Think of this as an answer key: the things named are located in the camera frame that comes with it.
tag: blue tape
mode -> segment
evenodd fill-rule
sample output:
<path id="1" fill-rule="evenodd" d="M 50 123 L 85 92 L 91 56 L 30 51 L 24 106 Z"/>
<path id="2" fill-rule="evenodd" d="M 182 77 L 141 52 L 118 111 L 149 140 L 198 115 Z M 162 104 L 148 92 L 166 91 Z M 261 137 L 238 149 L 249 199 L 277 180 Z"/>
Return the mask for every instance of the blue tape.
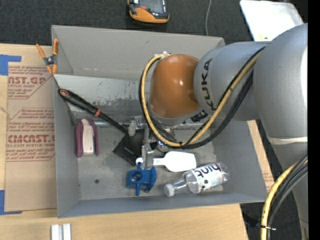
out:
<path id="1" fill-rule="evenodd" d="M 5 212 L 5 191 L 0 190 L 0 215 L 20 214 L 20 213 L 21 213 L 21 211 Z"/>
<path id="2" fill-rule="evenodd" d="M 8 75 L 8 64 L 9 62 L 21 62 L 21 56 L 12 55 L 0 55 L 0 75 Z"/>

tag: blue clamp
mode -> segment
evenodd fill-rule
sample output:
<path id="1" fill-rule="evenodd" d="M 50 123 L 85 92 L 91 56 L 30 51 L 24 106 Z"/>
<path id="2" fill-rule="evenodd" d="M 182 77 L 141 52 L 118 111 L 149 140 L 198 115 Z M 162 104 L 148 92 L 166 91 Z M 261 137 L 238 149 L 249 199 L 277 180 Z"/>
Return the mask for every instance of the blue clamp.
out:
<path id="1" fill-rule="evenodd" d="M 141 186 L 144 192 L 148 193 L 157 180 L 157 171 L 155 167 L 151 169 L 141 169 L 141 162 L 138 162 L 137 168 L 128 172 L 126 176 L 126 187 L 128 189 L 135 188 L 135 195 L 139 196 Z"/>

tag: black floor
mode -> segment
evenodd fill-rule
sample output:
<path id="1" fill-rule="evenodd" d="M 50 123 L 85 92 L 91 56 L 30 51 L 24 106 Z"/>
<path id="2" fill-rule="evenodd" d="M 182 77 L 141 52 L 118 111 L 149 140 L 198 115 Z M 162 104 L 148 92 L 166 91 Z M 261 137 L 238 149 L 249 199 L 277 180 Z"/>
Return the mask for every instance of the black floor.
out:
<path id="1" fill-rule="evenodd" d="M 109 29 L 132 29 L 154 32 L 205 35 L 209 0 L 168 0 L 170 20 L 154 28 L 141 28 L 128 17 L 127 0 L 0 0 L 0 42 L 8 44 L 51 45 L 51 26 L 84 26 Z M 226 44 L 252 41 L 239 6 L 240 0 L 212 0 L 207 29 L 209 36 L 223 37 Z M 308 0 L 293 0 L 304 22 L 308 22 Z M 274 177 L 282 168 L 268 141 L 264 139 Z M 263 203 L 242 204 L 250 240 L 260 239 L 257 227 Z M 292 195 L 274 222 L 273 240 L 300 240 L 297 207 Z"/>

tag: yellow cable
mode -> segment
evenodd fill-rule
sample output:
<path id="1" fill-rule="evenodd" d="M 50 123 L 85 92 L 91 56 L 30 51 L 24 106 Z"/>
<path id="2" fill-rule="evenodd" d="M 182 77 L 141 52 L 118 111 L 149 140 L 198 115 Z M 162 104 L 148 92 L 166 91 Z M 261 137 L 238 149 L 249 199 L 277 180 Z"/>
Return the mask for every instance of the yellow cable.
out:
<path id="1" fill-rule="evenodd" d="M 214 111 L 213 115 L 211 116 L 210 120 L 206 123 L 206 125 L 203 127 L 203 129 L 192 138 L 192 140 L 190 141 L 190 144 L 195 142 L 196 140 L 198 140 L 207 130 L 208 128 L 212 125 L 212 123 L 215 121 L 216 117 L 218 116 L 218 114 L 220 113 L 220 111 L 222 110 L 222 108 L 224 107 L 225 103 L 227 102 L 228 98 L 230 97 L 230 95 L 232 94 L 232 91 L 237 87 L 237 85 L 239 84 L 239 82 L 241 81 L 241 79 L 246 75 L 246 73 L 251 69 L 251 67 L 256 63 L 258 57 L 260 56 L 261 52 L 259 52 L 257 55 L 255 55 L 255 57 L 245 66 L 245 68 L 242 70 L 242 72 L 238 75 L 238 77 L 234 80 L 233 84 L 231 85 L 231 87 L 227 90 L 226 94 L 224 95 L 222 101 L 220 102 L 220 104 L 218 105 L 218 107 L 216 108 L 216 110 Z M 163 54 L 159 54 L 154 56 L 146 65 L 146 67 L 144 68 L 144 71 L 142 73 L 141 76 L 141 87 L 140 87 L 140 92 L 141 92 L 141 103 L 142 103 L 142 108 L 144 111 L 144 115 L 145 115 L 145 119 L 148 122 L 148 125 L 150 126 L 152 132 L 156 135 L 156 137 L 161 140 L 163 143 L 170 145 L 171 147 L 181 147 L 183 145 L 185 145 L 187 143 L 187 141 L 183 142 L 183 143 L 178 143 L 178 142 L 172 142 L 166 138 L 164 138 L 156 129 L 156 127 L 154 126 L 154 124 L 152 123 L 152 120 L 150 118 L 149 112 L 148 112 L 148 108 L 147 108 L 147 104 L 146 104 L 146 98 L 145 98 L 145 82 L 146 82 L 146 76 L 147 73 L 150 69 L 150 67 L 153 65 L 154 62 L 156 62 L 157 60 L 164 58 L 166 56 L 169 56 L 170 54 L 167 53 L 163 53 Z"/>
<path id="2" fill-rule="evenodd" d="M 273 183 L 266 199 L 264 202 L 263 210 L 262 210 L 262 215 L 261 215 L 261 226 L 266 227 L 268 226 L 268 217 L 269 217 L 269 211 L 270 211 L 270 206 L 271 202 L 279 188 L 279 186 L 284 182 L 284 180 L 287 178 L 288 174 L 292 171 L 294 166 L 297 164 L 294 163 L 291 165 L 287 170 L 285 170 L 279 177 L 278 179 Z M 266 240 L 267 239 L 267 229 L 266 228 L 261 228 L 260 230 L 260 240 Z"/>

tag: orange clip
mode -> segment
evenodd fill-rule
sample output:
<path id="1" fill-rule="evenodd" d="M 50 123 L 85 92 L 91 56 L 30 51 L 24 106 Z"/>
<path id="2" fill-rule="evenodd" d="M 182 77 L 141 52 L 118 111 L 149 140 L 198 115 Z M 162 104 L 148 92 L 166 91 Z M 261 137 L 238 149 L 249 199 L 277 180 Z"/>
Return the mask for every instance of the orange clip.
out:
<path id="1" fill-rule="evenodd" d="M 59 52 L 59 40 L 58 39 L 54 39 L 53 41 L 53 47 L 52 47 L 52 56 L 50 57 L 46 57 L 44 51 L 42 50 L 42 48 L 40 47 L 39 44 L 36 44 L 35 46 L 37 47 L 39 54 L 41 56 L 41 58 L 44 60 L 45 65 L 47 70 L 49 71 L 49 73 L 52 74 L 56 74 L 58 71 L 58 66 L 56 64 L 56 60 L 57 60 L 57 56 L 58 56 L 58 52 Z"/>

